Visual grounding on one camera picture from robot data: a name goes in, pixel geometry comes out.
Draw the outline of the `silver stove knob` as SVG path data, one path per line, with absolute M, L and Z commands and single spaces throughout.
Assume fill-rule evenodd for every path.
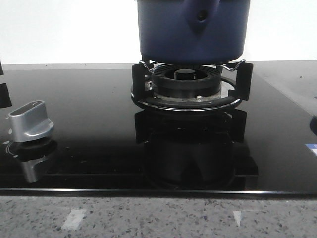
M 54 123 L 49 119 L 43 100 L 31 101 L 8 114 L 12 139 L 15 142 L 28 142 L 49 137 Z

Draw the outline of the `black glass gas stove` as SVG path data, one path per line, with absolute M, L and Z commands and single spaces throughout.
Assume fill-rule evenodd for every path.
M 316 198 L 314 61 L 255 62 L 248 101 L 213 115 L 159 114 L 131 100 L 129 65 L 7 65 L 2 195 Z M 49 137 L 15 142 L 8 114 L 43 100 Z

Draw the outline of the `black left pan support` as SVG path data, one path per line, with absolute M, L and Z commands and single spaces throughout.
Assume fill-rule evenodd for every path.
M 1 108 L 8 108 L 11 106 L 12 106 L 12 103 L 11 103 L 7 84 L 1 83 L 0 84 L 0 107 Z

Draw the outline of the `dark blue pot lid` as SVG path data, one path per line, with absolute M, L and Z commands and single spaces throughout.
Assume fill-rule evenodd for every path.
M 310 130 L 314 135 L 317 135 L 317 116 L 314 115 L 310 121 Z

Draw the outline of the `blue cooking pot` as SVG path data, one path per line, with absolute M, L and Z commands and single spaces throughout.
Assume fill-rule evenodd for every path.
M 244 50 L 248 0 L 137 1 L 141 55 L 171 64 L 222 64 Z

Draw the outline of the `blue white label sticker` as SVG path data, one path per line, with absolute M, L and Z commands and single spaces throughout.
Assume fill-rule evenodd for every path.
M 306 144 L 306 147 L 317 157 L 317 144 Z

